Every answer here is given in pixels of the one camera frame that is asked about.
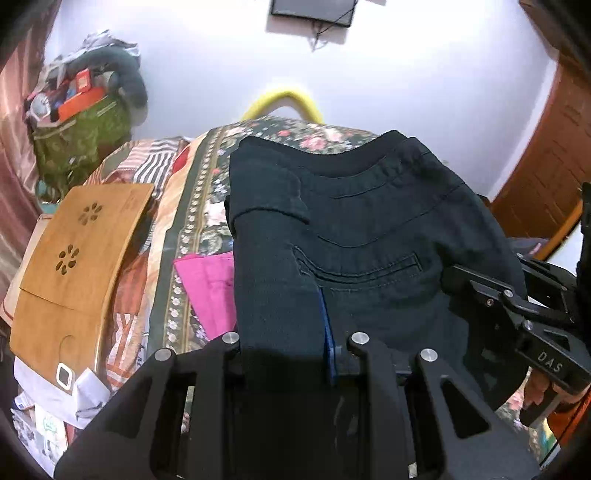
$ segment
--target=framed picture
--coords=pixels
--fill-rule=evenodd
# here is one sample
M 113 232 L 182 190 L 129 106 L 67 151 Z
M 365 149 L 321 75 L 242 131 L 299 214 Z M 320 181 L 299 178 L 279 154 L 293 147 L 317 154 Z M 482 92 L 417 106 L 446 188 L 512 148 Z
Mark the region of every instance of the framed picture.
M 299 17 L 350 27 L 355 0 L 273 0 L 271 15 Z

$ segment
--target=back pocket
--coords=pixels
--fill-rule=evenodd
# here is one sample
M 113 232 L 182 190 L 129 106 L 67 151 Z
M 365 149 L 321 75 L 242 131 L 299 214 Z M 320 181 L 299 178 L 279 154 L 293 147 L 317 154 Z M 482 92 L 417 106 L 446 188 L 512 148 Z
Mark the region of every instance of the back pocket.
M 294 249 L 294 256 L 302 275 L 314 277 L 319 287 L 331 290 L 354 291 L 380 287 L 408 280 L 423 271 L 414 252 L 398 258 L 384 267 L 358 273 L 337 273 L 325 270 L 298 248 Z

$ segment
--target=pink cloth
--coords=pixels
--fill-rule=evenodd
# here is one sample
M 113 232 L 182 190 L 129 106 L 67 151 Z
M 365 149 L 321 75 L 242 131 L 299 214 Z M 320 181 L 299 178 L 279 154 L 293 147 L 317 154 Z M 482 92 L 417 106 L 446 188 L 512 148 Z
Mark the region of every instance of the pink cloth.
M 231 332 L 236 325 L 233 253 L 189 254 L 175 260 L 174 266 L 207 338 Z

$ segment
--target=orange box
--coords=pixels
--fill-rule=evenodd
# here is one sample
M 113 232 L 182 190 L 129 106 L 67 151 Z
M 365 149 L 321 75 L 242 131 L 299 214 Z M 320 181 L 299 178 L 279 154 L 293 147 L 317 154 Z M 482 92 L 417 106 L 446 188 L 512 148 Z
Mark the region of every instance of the orange box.
M 105 96 L 103 87 L 92 87 L 87 92 L 77 93 L 58 107 L 60 122 L 69 119 L 72 115 L 87 109 Z

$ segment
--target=human hand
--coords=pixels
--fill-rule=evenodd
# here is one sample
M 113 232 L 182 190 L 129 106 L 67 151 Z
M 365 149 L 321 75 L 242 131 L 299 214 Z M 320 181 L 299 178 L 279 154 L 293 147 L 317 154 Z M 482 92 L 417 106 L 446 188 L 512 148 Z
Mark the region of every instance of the human hand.
M 570 395 L 555 384 L 552 384 L 552 390 L 560 395 L 562 404 L 575 404 L 585 396 L 590 386 L 591 385 L 587 385 L 587 387 L 577 395 Z M 523 391 L 523 407 L 527 408 L 532 403 L 540 405 L 540 403 L 542 403 L 544 400 L 544 393 L 549 387 L 550 380 L 548 377 L 546 377 L 546 375 L 541 371 L 533 369 Z

